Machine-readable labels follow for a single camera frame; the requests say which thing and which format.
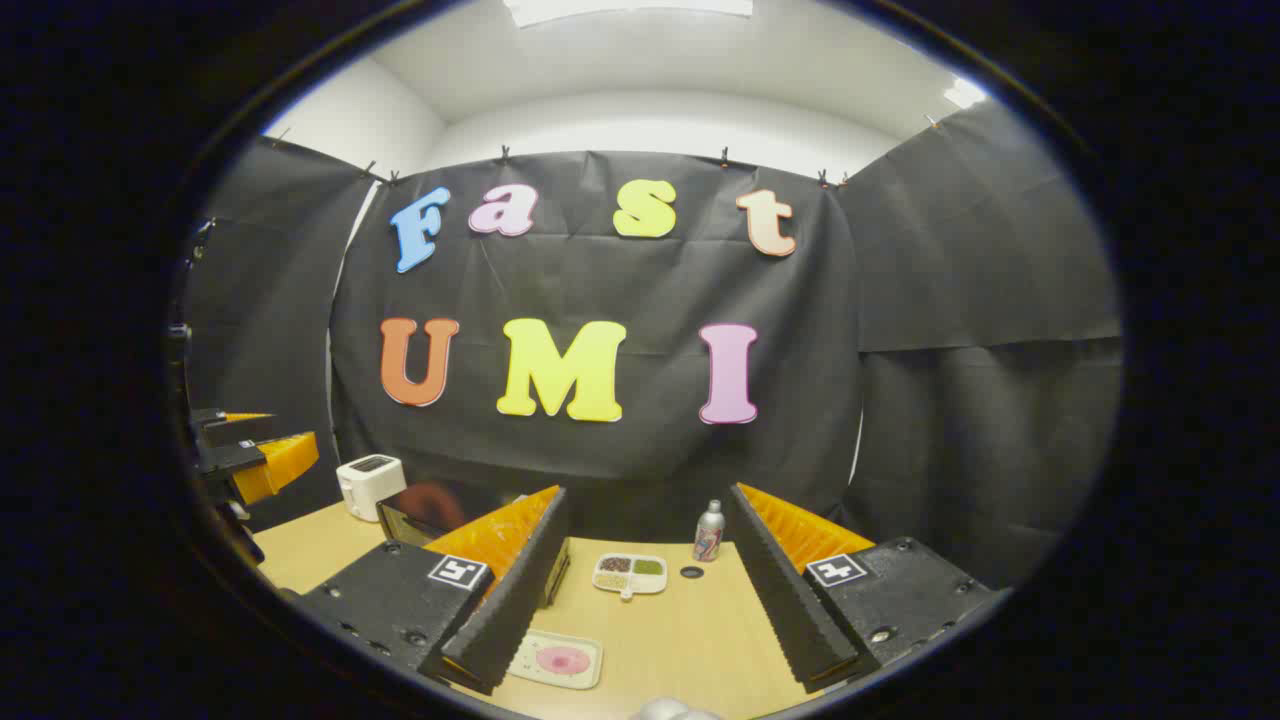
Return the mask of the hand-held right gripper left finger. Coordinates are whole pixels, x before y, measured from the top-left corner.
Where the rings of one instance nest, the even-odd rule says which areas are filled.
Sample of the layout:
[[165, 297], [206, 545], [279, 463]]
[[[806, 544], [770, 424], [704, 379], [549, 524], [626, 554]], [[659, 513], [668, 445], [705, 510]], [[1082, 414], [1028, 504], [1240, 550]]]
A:
[[426, 544], [385, 539], [298, 606], [351, 648], [490, 694], [564, 555], [570, 497], [550, 486]]

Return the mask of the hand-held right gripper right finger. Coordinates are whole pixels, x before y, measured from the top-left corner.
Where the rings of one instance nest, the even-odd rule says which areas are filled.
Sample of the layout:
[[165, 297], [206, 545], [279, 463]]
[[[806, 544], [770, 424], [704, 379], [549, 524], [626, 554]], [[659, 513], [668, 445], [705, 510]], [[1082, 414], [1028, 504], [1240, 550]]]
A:
[[744, 483], [727, 530], [809, 692], [891, 667], [1004, 597], [919, 539], [877, 543]]

